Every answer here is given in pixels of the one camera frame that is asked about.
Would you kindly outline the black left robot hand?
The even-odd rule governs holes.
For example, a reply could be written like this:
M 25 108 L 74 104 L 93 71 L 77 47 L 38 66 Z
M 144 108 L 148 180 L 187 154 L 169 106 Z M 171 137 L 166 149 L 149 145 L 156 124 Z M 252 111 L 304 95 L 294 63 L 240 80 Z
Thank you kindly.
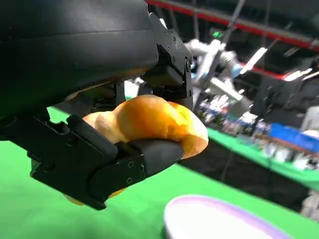
M 93 109 L 124 101 L 142 77 L 165 100 L 193 107 L 191 54 L 143 0 L 3 0 L 0 138 L 26 150 L 31 176 L 96 210 L 115 191 L 177 162 L 159 138 L 111 143 L 80 117 L 53 123 L 47 108 L 81 92 Z

